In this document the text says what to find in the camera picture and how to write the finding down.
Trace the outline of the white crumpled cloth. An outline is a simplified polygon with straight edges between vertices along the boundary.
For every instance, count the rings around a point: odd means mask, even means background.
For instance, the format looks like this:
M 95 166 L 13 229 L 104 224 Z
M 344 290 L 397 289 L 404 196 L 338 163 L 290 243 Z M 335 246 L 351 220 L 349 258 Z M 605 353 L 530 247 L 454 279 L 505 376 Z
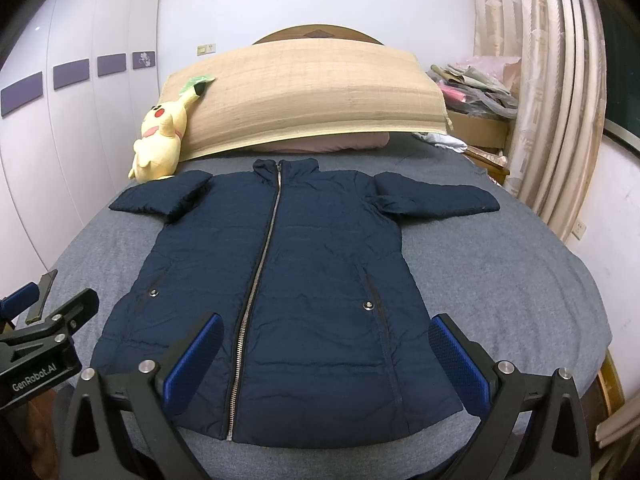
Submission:
M 449 133 L 413 132 L 412 136 L 416 140 L 430 144 L 435 148 L 442 148 L 458 154 L 463 154 L 468 149 L 468 144 Z

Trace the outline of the dark framed window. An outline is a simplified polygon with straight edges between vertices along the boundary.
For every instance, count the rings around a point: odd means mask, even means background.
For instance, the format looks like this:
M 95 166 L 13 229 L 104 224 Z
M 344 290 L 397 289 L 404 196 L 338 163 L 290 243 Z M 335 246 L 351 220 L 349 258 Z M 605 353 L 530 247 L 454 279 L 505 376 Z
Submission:
M 598 3 L 608 66 L 605 130 L 639 154 L 639 39 L 608 2 Z

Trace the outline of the navy blue puffer jacket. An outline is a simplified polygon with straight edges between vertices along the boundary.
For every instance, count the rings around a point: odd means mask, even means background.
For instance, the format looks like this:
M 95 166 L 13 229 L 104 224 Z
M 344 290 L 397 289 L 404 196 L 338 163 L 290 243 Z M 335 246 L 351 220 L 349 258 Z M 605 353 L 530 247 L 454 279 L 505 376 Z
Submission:
M 126 372 L 202 314 L 224 321 L 183 427 L 270 448 L 351 448 L 460 410 L 428 342 L 399 223 L 497 211 L 487 191 L 258 160 L 135 185 L 112 209 L 164 227 L 107 319 L 93 367 Z

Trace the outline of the wall socket near curtain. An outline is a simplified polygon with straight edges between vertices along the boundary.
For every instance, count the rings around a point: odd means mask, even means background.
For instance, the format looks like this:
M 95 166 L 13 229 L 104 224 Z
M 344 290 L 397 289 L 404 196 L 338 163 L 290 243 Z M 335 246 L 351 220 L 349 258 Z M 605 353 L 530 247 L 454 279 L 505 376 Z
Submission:
M 572 227 L 573 236 L 576 238 L 576 240 L 581 240 L 584 237 L 586 231 L 587 226 L 585 222 L 583 222 L 581 218 L 577 218 L 574 226 Z

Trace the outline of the wooden headboard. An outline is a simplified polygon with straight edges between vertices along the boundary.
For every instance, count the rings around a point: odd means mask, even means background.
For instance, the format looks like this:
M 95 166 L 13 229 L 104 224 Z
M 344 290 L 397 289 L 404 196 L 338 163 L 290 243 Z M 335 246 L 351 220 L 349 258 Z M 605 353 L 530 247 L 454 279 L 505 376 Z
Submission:
M 329 24 L 297 25 L 273 32 L 256 41 L 256 44 L 294 39 L 343 39 L 381 44 L 381 41 L 349 27 Z

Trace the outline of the beige woven bamboo mat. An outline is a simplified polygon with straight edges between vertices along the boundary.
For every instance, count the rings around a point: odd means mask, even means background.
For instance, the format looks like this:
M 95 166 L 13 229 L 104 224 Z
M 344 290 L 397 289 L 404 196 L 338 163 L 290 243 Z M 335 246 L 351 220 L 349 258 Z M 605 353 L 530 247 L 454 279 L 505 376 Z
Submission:
M 190 109 L 181 157 L 332 134 L 437 132 L 444 96 L 416 57 L 379 44 L 292 39 L 216 54 L 165 80 L 177 99 L 197 76 L 213 82 Z

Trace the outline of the cardboard box beside bed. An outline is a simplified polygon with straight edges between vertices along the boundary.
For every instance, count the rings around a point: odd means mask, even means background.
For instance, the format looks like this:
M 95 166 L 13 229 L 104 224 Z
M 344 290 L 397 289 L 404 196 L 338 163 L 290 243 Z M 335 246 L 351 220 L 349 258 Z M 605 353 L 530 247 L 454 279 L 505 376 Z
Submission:
M 508 140 L 509 124 L 502 120 L 471 116 L 448 110 L 451 134 L 477 148 L 503 150 Z

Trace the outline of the pile of clothes and bags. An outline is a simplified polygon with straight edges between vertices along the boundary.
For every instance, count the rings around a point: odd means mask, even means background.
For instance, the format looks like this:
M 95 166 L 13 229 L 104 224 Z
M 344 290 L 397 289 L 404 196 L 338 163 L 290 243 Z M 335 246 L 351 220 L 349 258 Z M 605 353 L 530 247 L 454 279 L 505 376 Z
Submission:
M 504 82 L 509 66 L 519 58 L 471 58 L 458 64 L 433 64 L 426 72 L 444 96 L 448 110 L 472 117 L 514 120 L 518 116 L 518 92 Z

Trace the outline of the yellow Pikachu plush toy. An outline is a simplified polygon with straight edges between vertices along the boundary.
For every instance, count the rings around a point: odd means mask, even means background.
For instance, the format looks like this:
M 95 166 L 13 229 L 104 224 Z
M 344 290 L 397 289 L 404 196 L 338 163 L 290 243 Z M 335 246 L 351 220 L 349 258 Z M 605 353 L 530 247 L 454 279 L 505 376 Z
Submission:
M 142 184 L 174 175 L 190 108 L 204 96 L 215 77 L 198 76 L 188 81 L 178 99 L 158 102 L 141 124 L 140 138 L 134 141 L 134 159 L 128 178 Z

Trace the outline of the wall outlet plate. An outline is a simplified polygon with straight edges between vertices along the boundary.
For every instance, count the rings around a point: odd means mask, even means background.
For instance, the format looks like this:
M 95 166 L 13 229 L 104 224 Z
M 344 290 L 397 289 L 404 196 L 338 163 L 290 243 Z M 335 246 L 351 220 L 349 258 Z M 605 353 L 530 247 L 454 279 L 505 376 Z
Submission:
M 196 48 L 196 55 L 210 55 L 216 52 L 216 44 L 201 44 Z

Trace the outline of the beige patterned curtain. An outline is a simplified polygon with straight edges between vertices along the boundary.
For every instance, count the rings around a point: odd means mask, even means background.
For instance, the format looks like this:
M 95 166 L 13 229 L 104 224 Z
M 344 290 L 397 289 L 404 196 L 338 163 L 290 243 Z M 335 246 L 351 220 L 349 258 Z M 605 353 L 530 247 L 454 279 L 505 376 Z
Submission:
M 475 0 L 479 55 L 521 61 L 506 189 L 561 240 L 596 169 L 606 107 L 597 0 Z

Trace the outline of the pink pillow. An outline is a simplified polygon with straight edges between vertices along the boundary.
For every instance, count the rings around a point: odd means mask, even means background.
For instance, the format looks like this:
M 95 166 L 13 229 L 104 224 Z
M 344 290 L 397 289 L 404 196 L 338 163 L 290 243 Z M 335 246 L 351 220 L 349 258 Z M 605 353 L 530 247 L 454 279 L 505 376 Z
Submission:
M 342 133 L 264 143 L 252 146 L 250 150 L 258 153 L 323 154 L 376 150 L 384 148 L 388 142 L 388 132 Z

